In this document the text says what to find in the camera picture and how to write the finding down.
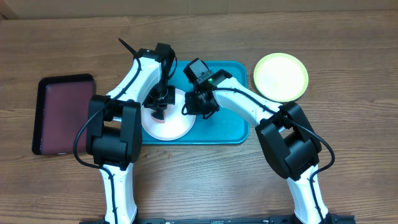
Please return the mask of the pink green sponge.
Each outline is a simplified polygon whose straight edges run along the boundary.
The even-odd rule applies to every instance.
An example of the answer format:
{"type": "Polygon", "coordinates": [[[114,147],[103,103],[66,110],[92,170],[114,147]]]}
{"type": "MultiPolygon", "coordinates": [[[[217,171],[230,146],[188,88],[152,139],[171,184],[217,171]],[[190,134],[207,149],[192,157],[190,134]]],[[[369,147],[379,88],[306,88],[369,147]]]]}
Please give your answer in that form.
{"type": "Polygon", "coordinates": [[[151,118],[157,123],[165,123],[164,110],[154,110],[151,113],[151,118]]]}

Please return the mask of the white plate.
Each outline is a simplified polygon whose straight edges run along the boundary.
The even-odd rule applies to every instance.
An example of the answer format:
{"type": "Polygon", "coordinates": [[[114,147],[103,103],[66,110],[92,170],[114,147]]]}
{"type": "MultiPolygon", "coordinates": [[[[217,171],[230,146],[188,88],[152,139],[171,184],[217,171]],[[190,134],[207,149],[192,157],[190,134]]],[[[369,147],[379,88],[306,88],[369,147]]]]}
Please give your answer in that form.
{"type": "Polygon", "coordinates": [[[165,119],[159,120],[152,116],[154,110],[142,107],[142,127],[147,134],[161,141],[172,141],[186,135],[195,123],[195,115],[183,115],[185,92],[175,89],[175,104],[168,105],[164,110],[165,119]]]}

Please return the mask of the yellow-green plate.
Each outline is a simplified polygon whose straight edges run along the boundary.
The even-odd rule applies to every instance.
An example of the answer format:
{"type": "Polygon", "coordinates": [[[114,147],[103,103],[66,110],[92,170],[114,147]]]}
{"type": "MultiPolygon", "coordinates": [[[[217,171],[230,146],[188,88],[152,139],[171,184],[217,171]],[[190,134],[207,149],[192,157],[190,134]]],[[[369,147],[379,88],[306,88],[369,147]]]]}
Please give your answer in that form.
{"type": "Polygon", "coordinates": [[[309,83],[304,64],[285,53],[273,53],[261,58],[254,68],[253,79],[259,93],[279,103],[299,99],[309,83]]]}

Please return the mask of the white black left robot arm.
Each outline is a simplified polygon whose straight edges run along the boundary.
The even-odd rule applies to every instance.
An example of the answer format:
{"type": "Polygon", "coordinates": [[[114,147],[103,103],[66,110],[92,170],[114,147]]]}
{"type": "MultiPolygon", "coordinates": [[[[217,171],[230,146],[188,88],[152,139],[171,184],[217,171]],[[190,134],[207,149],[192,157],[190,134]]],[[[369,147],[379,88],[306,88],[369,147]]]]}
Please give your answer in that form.
{"type": "Polygon", "coordinates": [[[133,166],[142,147],[141,108],[155,118],[175,103],[175,87],[168,84],[176,69],[175,52],[167,44],[133,53],[134,63],[125,79],[106,96],[89,103],[86,151],[99,166],[106,197],[103,223],[134,223],[133,166]]]}

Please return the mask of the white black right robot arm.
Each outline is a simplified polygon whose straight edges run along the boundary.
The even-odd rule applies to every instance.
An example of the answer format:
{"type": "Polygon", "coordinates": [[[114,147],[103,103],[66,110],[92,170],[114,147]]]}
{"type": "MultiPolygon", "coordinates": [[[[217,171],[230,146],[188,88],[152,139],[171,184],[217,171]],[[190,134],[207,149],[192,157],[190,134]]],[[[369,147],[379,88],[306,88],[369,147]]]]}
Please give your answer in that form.
{"type": "Polygon", "coordinates": [[[330,213],[318,183],[321,138],[314,133],[301,107],[266,100],[242,86],[226,70],[185,68],[193,85],[185,95],[184,115],[210,117],[226,108],[255,127],[264,157],[272,170],[287,181],[297,223],[329,223],[330,213]]]}

